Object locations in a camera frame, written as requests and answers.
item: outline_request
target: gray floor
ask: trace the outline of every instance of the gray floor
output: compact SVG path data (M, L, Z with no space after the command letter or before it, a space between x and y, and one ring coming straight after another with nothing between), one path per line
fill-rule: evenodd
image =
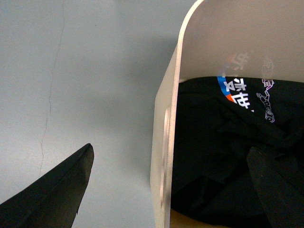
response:
M86 143L73 228L154 228L154 99L194 0L0 0L0 203Z

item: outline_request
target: black cloth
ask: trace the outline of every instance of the black cloth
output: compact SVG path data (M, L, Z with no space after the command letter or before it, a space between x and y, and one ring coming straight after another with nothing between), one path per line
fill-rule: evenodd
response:
M303 91L302 83L253 78L180 83L171 208L214 225L271 227L246 158L257 147L303 167Z

